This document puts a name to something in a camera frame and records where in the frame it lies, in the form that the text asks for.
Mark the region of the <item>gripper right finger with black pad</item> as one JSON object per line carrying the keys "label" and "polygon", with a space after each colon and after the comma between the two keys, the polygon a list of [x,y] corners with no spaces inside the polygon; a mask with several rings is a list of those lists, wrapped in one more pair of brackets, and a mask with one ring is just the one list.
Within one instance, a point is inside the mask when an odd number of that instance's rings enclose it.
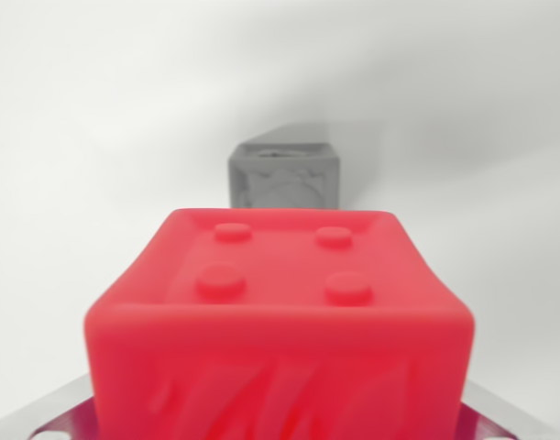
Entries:
{"label": "gripper right finger with black pad", "polygon": [[525,412],[471,380],[464,388],[462,403],[467,420],[474,425],[473,439],[533,438],[533,421]]}

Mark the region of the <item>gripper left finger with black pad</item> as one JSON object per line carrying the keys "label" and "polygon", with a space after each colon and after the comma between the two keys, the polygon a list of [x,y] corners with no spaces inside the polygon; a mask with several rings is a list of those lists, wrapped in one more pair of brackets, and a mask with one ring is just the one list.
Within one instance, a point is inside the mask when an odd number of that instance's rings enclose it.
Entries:
{"label": "gripper left finger with black pad", "polygon": [[98,439],[90,376],[85,374],[36,402],[29,439]]}

